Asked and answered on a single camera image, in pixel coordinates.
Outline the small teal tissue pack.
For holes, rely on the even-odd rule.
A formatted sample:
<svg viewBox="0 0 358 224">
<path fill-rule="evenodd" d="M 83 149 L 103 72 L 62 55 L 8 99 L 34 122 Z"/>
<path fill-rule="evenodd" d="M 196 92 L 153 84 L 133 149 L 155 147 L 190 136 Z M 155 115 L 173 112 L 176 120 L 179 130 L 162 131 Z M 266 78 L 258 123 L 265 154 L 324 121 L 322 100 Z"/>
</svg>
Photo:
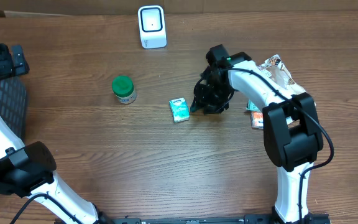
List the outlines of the small teal tissue pack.
<svg viewBox="0 0 358 224">
<path fill-rule="evenodd" d="M 184 98 L 170 100 L 169 105 L 172 111 L 173 121 L 175 123 L 188 121 L 190 119 L 190 112 Z"/>
</svg>

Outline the teal snack packet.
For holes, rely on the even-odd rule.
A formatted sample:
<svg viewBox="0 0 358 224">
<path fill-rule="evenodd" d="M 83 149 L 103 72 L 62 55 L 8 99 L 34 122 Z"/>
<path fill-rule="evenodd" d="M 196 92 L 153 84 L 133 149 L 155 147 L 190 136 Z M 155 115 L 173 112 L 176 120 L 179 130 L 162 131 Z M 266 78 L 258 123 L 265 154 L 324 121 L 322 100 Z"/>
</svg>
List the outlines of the teal snack packet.
<svg viewBox="0 0 358 224">
<path fill-rule="evenodd" d="M 255 111 L 255 112 L 261 112 L 261 110 L 258 109 L 258 107 L 252 102 L 252 101 L 248 101 L 247 107 L 246 107 L 247 111 Z"/>
</svg>

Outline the orange snack packet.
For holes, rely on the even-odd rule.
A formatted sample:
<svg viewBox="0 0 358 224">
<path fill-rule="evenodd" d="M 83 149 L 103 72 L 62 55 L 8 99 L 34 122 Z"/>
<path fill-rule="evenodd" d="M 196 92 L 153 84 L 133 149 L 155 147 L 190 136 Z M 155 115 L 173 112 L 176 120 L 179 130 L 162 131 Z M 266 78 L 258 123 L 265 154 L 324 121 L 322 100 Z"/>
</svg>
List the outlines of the orange snack packet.
<svg viewBox="0 0 358 224">
<path fill-rule="evenodd" d="M 251 112 L 251 126 L 254 129 L 264 128 L 263 114 L 261 112 L 258 111 Z"/>
</svg>

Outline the Panitee bread bag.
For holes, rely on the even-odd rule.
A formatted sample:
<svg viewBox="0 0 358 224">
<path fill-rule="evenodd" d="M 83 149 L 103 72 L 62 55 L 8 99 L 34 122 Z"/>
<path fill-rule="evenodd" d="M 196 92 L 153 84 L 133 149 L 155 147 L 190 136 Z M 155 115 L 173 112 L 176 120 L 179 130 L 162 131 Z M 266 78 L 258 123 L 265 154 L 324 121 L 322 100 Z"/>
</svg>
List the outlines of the Panitee bread bag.
<svg viewBox="0 0 358 224">
<path fill-rule="evenodd" d="M 306 91 L 292 79 L 291 73 L 278 54 L 265 60 L 258 66 L 258 69 L 280 87 L 291 91 L 293 94 L 298 95 Z"/>
</svg>

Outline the green lid jar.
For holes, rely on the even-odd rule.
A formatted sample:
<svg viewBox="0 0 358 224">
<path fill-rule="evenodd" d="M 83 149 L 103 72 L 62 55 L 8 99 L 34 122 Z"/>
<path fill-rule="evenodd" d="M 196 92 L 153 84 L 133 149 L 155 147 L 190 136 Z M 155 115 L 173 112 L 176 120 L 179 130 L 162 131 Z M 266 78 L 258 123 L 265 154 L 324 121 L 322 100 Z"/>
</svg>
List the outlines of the green lid jar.
<svg viewBox="0 0 358 224">
<path fill-rule="evenodd" d="M 112 81 L 112 91 L 122 104 L 131 104 L 137 97 L 132 80 L 124 75 L 119 75 Z"/>
</svg>

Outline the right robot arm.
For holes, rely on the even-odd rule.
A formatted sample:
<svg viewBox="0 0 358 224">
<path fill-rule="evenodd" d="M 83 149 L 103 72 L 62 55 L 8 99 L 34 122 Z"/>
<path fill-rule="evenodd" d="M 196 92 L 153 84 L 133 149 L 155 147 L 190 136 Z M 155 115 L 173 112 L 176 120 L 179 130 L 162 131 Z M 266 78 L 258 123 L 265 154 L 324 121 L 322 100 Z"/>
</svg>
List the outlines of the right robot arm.
<svg viewBox="0 0 358 224">
<path fill-rule="evenodd" d="M 327 214 L 313 214 L 307 207 L 310 172 L 333 159 L 329 156 L 315 164 L 317 153 L 325 141 L 334 148 L 319 123 L 312 96 L 281 87 L 245 52 L 229 55 L 223 45 L 217 45 L 209 49 L 206 60 L 190 110 L 219 114 L 229 108 L 235 92 L 242 93 L 263 114 L 264 148 L 277 167 L 278 193 L 272 212 L 245 215 L 244 223 L 330 223 Z"/>
</svg>

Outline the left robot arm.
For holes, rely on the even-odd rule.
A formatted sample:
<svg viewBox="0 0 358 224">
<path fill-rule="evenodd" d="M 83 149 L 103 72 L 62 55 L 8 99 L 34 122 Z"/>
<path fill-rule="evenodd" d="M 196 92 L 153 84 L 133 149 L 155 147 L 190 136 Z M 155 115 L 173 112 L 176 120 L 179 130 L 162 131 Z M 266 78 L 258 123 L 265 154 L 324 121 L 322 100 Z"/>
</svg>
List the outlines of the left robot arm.
<svg viewBox="0 0 358 224">
<path fill-rule="evenodd" d="M 48 208 L 63 223 L 110 223 L 58 175 L 57 164 L 40 141 L 24 144 L 27 91 L 18 75 L 29 67 L 19 45 L 0 44 L 0 194 L 26 197 Z"/>
</svg>

